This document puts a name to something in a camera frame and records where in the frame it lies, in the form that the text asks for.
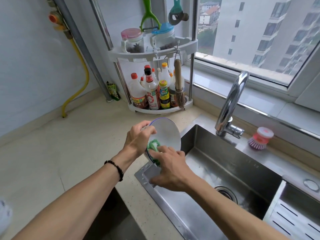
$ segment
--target green sponge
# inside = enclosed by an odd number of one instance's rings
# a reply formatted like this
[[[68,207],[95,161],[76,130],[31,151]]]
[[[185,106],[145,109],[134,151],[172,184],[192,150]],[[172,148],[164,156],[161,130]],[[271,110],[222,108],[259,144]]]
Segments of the green sponge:
[[[152,140],[152,141],[150,141],[149,143],[148,143],[148,146],[146,147],[148,150],[154,150],[154,151],[158,151],[158,149],[157,149],[157,147],[159,147],[160,146],[160,143],[159,143],[159,141],[157,140],[157,139],[154,139],[154,140]],[[160,166],[160,162],[159,162],[159,160],[158,159],[155,159],[155,158],[153,158],[153,157],[151,157],[151,160],[159,167]]]

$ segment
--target bottle label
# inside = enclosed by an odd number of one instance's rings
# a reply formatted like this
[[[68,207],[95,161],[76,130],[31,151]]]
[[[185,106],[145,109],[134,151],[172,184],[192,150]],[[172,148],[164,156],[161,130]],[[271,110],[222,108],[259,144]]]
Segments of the bottle label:
[[[170,104],[172,107],[178,107],[177,96],[175,94],[170,94]]]
[[[143,97],[132,97],[134,106],[137,108],[145,108],[148,106],[148,99],[147,96],[143,96]]]
[[[169,95],[168,88],[161,88],[160,89],[160,99],[167,100],[167,99],[169,99],[169,97],[170,97],[170,95]]]
[[[159,90],[158,88],[155,90],[151,90],[146,93],[149,102],[149,108],[153,110],[159,109],[160,100],[159,100]]]
[[[163,103],[160,102],[160,104],[161,104],[161,107],[162,107],[163,109],[170,109],[170,103],[163,104]]]

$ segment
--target faucet spout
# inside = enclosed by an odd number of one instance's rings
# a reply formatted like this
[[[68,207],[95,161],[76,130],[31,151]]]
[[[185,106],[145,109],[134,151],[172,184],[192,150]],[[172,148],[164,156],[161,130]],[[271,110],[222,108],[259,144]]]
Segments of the faucet spout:
[[[216,134],[218,136],[224,137],[226,133],[229,133],[238,139],[241,138],[244,130],[232,125],[232,114],[238,104],[238,100],[245,88],[249,76],[249,72],[242,71],[232,85],[215,126]]]

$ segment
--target building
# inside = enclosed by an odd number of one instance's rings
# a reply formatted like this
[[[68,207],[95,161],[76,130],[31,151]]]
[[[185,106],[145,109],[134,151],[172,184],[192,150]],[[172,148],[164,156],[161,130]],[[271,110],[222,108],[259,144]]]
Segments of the building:
[[[219,6],[213,6],[209,8],[208,10],[200,14],[199,24],[210,26],[219,18],[219,12]]]
[[[222,0],[213,56],[294,74],[315,47],[320,0]]]
[[[219,3],[218,2],[213,2],[213,1],[207,1],[205,3],[200,4],[200,13],[203,13],[205,11],[207,11],[208,9],[210,9],[211,7],[214,6],[218,6],[219,7]]]

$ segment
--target corner shelf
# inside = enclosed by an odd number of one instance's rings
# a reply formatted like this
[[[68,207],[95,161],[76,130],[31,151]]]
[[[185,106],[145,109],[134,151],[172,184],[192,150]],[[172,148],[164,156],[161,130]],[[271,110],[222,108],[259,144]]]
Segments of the corner shelf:
[[[190,38],[176,37],[177,41],[180,41],[178,49],[180,54],[186,53],[190,55],[197,52],[198,50],[198,40],[192,41]],[[154,50],[148,51],[150,47],[146,47],[146,52],[144,53],[123,53],[121,46],[114,47],[112,50],[108,51],[109,59],[113,62],[117,62],[117,59],[130,61],[130,62],[147,62],[154,60],[162,60],[166,58],[174,57],[177,52],[177,48],[170,48],[164,50]]]
[[[185,109],[191,108],[193,105],[193,99],[191,99],[191,101],[189,101],[189,97],[185,96],[187,101],[186,101],[186,105],[185,105]],[[142,109],[142,108],[137,108],[134,106],[134,104],[128,104],[128,107],[131,111],[133,112],[141,112],[144,114],[151,114],[151,115],[163,115],[163,114],[169,114],[169,113],[173,113],[176,111],[181,110],[179,107],[174,107],[174,108],[169,108],[169,109],[160,109],[160,110],[151,110],[151,109]]]

